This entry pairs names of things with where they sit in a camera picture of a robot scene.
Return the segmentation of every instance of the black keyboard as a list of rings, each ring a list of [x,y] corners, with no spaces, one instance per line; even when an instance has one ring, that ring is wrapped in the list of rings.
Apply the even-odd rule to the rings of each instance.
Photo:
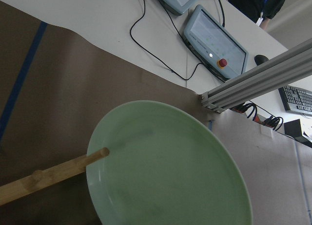
[[[312,115],[311,91],[289,85],[278,90],[286,111]]]

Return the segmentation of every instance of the blue tape strip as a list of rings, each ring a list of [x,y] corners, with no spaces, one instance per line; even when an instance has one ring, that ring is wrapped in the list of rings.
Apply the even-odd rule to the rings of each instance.
[[[27,56],[24,60],[24,63],[21,67],[21,70],[19,72],[19,75],[15,81],[15,84],[12,88],[12,91],[10,93],[10,96],[6,102],[6,105],[4,107],[4,110],[2,112],[2,115],[1,115],[1,118],[0,118],[0,142],[1,142],[1,139],[3,137],[3,134],[4,134],[4,131],[5,131],[5,128],[9,122],[9,119],[10,119],[10,116],[12,114],[12,111],[13,111],[13,108],[14,108],[14,105],[15,105],[15,102],[18,98],[18,95],[20,93],[20,90],[23,86],[23,83],[24,83],[24,80],[27,76],[27,73],[29,71],[29,68],[30,68],[30,65],[34,59],[34,56],[36,54],[36,51],[37,51],[37,48],[40,44],[40,41],[42,39],[42,36],[44,34],[44,31],[47,27],[47,23],[45,22],[41,22],[40,23],[40,26],[37,30],[37,33],[34,37],[34,40],[29,48],[29,51],[27,53]]]

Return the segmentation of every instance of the black shirt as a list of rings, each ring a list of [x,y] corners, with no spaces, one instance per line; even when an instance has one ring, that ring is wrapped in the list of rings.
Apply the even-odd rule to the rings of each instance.
[[[283,6],[285,0],[268,0],[264,6],[264,0],[228,0],[234,7],[241,11],[253,22],[257,22],[261,11],[263,17],[272,19]]]

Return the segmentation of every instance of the computer mouse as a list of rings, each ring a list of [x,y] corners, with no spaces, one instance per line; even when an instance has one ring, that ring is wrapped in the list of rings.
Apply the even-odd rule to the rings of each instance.
[[[260,65],[262,63],[265,63],[268,60],[269,59],[266,56],[263,56],[263,55],[256,55],[254,57],[254,61],[255,61],[256,65]]]

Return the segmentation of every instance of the wooden handle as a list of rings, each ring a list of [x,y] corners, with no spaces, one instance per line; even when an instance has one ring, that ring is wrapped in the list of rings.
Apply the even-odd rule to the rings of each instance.
[[[83,155],[46,170],[36,170],[29,176],[3,185],[0,187],[0,206],[83,173],[87,165],[108,155],[109,150],[104,147],[89,156]]]

